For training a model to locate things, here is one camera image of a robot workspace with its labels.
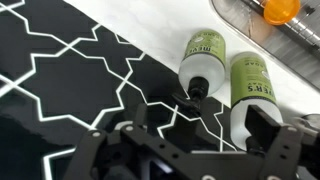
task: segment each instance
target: orange cap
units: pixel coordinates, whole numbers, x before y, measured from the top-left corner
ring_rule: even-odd
[[[267,0],[263,16],[269,24],[282,25],[295,17],[299,9],[299,0]]]

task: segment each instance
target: black bottle cap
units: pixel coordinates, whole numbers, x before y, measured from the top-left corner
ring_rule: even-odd
[[[207,97],[209,82],[203,77],[194,77],[190,80],[188,95],[190,100],[185,99],[179,94],[173,94],[172,98],[175,103],[183,110],[195,116],[201,116],[200,103]]]

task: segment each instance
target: green label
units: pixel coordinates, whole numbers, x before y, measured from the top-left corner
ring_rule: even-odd
[[[203,30],[192,36],[184,59],[194,54],[208,54],[218,58],[225,65],[225,47],[224,39],[219,33]]]
[[[241,100],[264,99],[276,104],[268,71],[258,57],[244,57],[231,67],[231,105]]]

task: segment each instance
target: black metal bracket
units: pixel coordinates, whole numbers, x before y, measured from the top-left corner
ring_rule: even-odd
[[[145,110],[141,105],[137,118],[143,119]],[[303,157],[309,153],[313,155],[311,157],[319,158],[319,153],[314,154],[319,148],[319,138],[305,139],[303,133],[293,127],[280,127],[256,106],[249,107],[246,126],[259,144],[267,149],[265,157],[237,152],[184,152],[170,142],[146,133],[141,124],[144,121],[140,119],[137,121],[140,123],[124,126],[110,134],[100,130],[87,132],[76,149],[64,180],[103,179],[110,168],[119,165],[130,169],[137,179],[155,180],[255,180],[270,177],[291,180],[295,179],[298,164],[319,167],[320,161],[310,165],[307,163],[310,157]],[[262,123],[263,126],[251,126],[250,122]]]

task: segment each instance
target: black mat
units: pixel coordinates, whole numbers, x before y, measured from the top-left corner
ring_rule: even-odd
[[[0,2],[0,9],[20,3]],[[0,25],[1,179],[61,179],[90,126],[112,131],[133,120],[139,103],[148,103],[151,135],[175,120],[161,131],[164,138],[185,127],[196,129],[195,140],[185,141],[191,150],[233,150],[217,139],[231,142],[227,107],[213,98],[202,104],[202,119],[214,135],[200,120],[172,119],[171,93],[186,96],[177,75],[62,0],[26,0],[0,12]],[[185,148],[183,141],[168,140]]]

